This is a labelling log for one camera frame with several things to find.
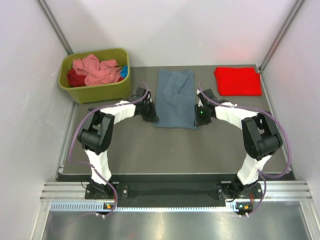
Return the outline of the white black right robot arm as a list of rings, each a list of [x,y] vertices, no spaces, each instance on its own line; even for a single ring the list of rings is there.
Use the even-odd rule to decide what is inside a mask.
[[[246,156],[230,186],[223,187],[220,195],[230,201],[245,198],[257,184],[265,164],[283,144],[276,123],[257,111],[240,108],[226,100],[218,101],[211,89],[198,89],[196,95],[199,98],[194,106],[196,126],[208,125],[215,118],[242,131]]]

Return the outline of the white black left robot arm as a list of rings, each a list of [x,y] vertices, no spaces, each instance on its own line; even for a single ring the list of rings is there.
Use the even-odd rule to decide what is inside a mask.
[[[156,123],[159,118],[152,101],[151,91],[138,87],[129,99],[89,109],[90,115],[78,130],[77,140],[86,153],[91,168],[91,179],[86,186],[85,198],[102,200],[116,197],[116,189],[110,179],[108,148],[111,145],[114,126],[135,116],[141,116],[147,123]]]

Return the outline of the blue-grey t-shirt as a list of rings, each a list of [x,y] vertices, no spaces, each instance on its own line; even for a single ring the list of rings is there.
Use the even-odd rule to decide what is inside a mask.
[[[180,128],[195,130],[195,73],[192,70],[157,73],[155,110],[157,128]]]

